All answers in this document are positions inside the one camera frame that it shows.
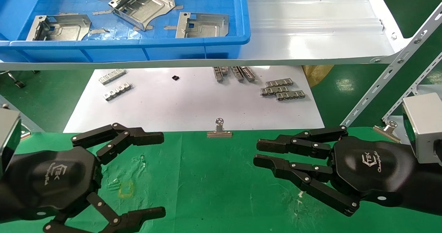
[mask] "yellow mark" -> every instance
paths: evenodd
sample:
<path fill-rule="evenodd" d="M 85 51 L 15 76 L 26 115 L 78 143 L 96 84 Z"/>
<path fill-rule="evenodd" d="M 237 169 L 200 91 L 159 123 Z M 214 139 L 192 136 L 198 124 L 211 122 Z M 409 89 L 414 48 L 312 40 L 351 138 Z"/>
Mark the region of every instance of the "yellow mark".
<path fill-rule="evenodd" d="M 129 192 L 123 193 L 123 189 L 128 187 Z M 120 189 L 118 190 L 118 197 L 120 198 L 130 198 L 134 194 L 134 183 L 132 181 L 129 181 L 128 183 L 122 183 L 120 185 Z"/>
<path fill-rule="evenodd" d="M 302 66 L 305 77 L 307 78 L 308 85 L 313 87 L 322 79 L 327 76 L 327 74 L 332 70 L 333 65 L 303 65 Z"/>

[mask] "metal clip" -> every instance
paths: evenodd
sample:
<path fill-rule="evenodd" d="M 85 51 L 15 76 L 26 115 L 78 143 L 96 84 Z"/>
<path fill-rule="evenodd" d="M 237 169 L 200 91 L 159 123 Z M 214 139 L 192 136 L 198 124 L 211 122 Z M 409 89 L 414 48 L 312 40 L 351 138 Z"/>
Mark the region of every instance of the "metal clip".
<path fill-rule="evenodd" d="M 207 138 L 232 138 L 232 132 L 224 131 L 222 127 L 224 120 L 222 118 L 218 118 L 215 123 L 217 125 L 216 131 L 207 132 Z"/>
<path fill-rule="evenodd" d="M 395 121 L 388 121 L 387 126 L 385 128 L 380 128 L 378 126 L 374 126 L 373 130 L 386 136 L 388 139 L 396 142 L 401 143 L 401 139 L 399 139 L 397 136 L 393 135 L 394 129 L 396 129 L 397 123 Z"/>

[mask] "green floor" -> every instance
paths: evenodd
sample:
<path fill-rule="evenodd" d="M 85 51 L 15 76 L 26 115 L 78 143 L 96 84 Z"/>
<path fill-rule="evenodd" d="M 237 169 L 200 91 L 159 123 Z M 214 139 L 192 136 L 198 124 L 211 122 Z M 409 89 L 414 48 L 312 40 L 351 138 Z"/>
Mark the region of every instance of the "green floor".
<path fill-rule="evenodd" d="M 405 37 L 411 37 L 441 0 L 385 0 Z M 352 126 L 380 124 L 380 118 L 442 50 L 442 27 L 406 63 Z M 386 65 L 336 65 L 312 88 L 325 126 L 338 125 L 379 77 Z M 14 72 L 28 86 L 17 89 L 0 76 L 0 94 L 48 132 L 63 131 L 91 70 Z M 442 84 L 442 65 L 424 84 Z"/>
<path fill-rule="evenodd" d="M 415 233 L 440 232 L 439 216 L 361 202 L 349 219 L 301 193 L 290 181 L 253 165 L 256 139 L 299 130 L 237 131 L 232 139 L 205 132 L 167 132 L 164 143 L 131 146 L 103 167 L 99 195 L 118 214 L 164 206 L 166 217 L 144 223 L 141 233 Z M 370 127 L 351 128 L 363 140 L 386 140 Z M 71 148 L 71 134 L 35 134 L 17 153 Z M 325 161 L 263 153 L 302 163 Z M 0 225 L 2 233 L 37 233 L 49 219 Z M 89 206 L 66 225 L 98 232 L 103 216 Z"/>

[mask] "metal bar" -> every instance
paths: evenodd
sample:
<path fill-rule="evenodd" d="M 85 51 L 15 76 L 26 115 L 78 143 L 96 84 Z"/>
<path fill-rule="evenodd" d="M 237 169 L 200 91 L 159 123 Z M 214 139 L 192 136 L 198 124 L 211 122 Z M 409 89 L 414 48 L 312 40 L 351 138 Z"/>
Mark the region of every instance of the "metal bar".
<path fill-rule="evenodd" d="M 9 109 L 20 112 L 20 118 L 22 120 L 22 125 L 27 128 L 31 132 L 44 132 L 42 128 L 40 128 L 35 122 L 33 122 L 29 117 L 27 117 L 23 112 L 21 112 L 17 107 L 11 104 L 7 99 L 5 99 L 2 95 L 0 95 L 0 105 L 8 104 Z"/>
<path fill-rule="evenodd" d="M 413 84 L 404 92 L 404 94 L 393 104 L 388 112 L 382 117 L 384 123 L 388 122 L 388 117 L 402 104 L 402 100 L 413 93 L 413 90 L 422 82 L 422 80 L 432 71 L 434 67 L 442 60 L 442 52 L 431 62 L 431 64 L 419 75 Z"/>
<path fill-rule="evenodd" d="M 360 99 L 356 106 L 350 111 L 341 125 L 350 126 L 360 113 L 370 104 L 376 95 L 387 85 L 395 74 L 407 63 L 411 56 L 428 39 L 428 37 L 442 23 L 442 3 L 434 10 L 431 16 L 426 20 L 422 27 L 417 31 L 414 38 L 396 57 L 396 59 L 382 72 L 381 76 L 369 88 L 367 93 Z M 375 63 L 382 62 L 381 59 L 374 60 Z"/>
<path fill-rule="evenodd" d="M 261 88 L 261 96 L 271 96 L 276 93 L 286 93 L 288 91 L 289 88 L 286 86 Z"/>
<path fill-rule="evenodd" d="M 278 79 L 278 80 L 272 80 L 272 81 L 266 82 L 267 87 L 292 86 L 293 84 L 294 84 L 293 80 L 290 78 Z"/>
<path fill-rule="evenodd" d="M 256 76 L 250 70 L 250 68 L 248 66 L 241 66 L 241 71 L 243 72 L 243 75 L 247 79 L 248 82 L 254 82 L 254 80 L 256 79 Z"/>

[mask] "white tabletop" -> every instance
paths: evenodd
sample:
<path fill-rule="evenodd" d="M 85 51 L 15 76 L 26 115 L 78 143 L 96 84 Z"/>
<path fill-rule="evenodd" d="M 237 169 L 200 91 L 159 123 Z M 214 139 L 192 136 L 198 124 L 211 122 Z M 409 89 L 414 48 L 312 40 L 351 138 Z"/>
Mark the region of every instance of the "white tabletop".
<path fill-rule="evenodd" d="M 226 130 L 311 129 L 322 122 L 300 66 L 250 67 L 257 80 L 238 82 L 229 71 L 222 84 L 213 68 L 128 69 L 119 79 L 102 85 L 98 79 L 112 69 L 94 71 L 64 130 L 85 132 L 111 123 L 141 126 L 145 131 L 208 131 L 224 119 Z M 180 77 L 178 81 L 172 76 Z M 303 90 L 305 99 L 279 102 L 262 97 L 265 82 L 292 78 L 291 90 Z M 107 102 L 102 95 L 124 82 L 134 87 Z"/>

